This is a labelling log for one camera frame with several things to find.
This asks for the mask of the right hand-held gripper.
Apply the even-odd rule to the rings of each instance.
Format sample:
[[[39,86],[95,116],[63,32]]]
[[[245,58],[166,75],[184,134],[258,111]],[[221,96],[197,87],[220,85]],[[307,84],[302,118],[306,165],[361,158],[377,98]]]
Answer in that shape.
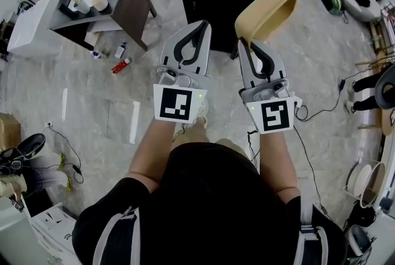
[[[289,89],[283,60],[262,41],[253,40],[251,50],[256,57],[256,64],[246,41],[242,38],[238,40],[244,83],[239,95],[256,130],[263,135],[291,130],[295,108],[302,106],[302,99]]]

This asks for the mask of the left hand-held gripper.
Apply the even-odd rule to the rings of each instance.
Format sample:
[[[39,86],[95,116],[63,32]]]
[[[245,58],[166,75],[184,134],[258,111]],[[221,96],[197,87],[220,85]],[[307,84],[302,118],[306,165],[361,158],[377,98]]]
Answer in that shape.
[[[210,87],[205,74],[211,34],[210,23],[200,20],[181,28],[164,43],[162,65],[157,69],[159,82],[153,84],[155,119],[191,124],[197,117]],[[184,60],[187,72],[178,68],[183,61],[182,49],[191,39],[194,54]]]

